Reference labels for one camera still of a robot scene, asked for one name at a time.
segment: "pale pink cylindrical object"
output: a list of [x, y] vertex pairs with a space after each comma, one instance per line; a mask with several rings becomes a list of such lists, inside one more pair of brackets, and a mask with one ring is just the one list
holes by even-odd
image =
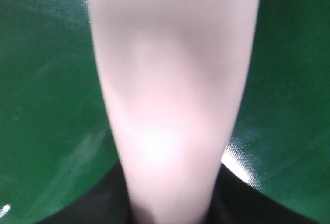
[[137, 221], [200, 223], [232, 132], [258, 0], [88, 0]]

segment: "black surface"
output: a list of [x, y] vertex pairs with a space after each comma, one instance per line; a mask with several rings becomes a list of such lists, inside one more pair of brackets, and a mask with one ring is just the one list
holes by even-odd
[[[126, 184], [116, 164], [78, 200], [38, 224], [131, 223]], [[209, 211], [209, 224], [313, 224], [267, 198], [222, 165]]]

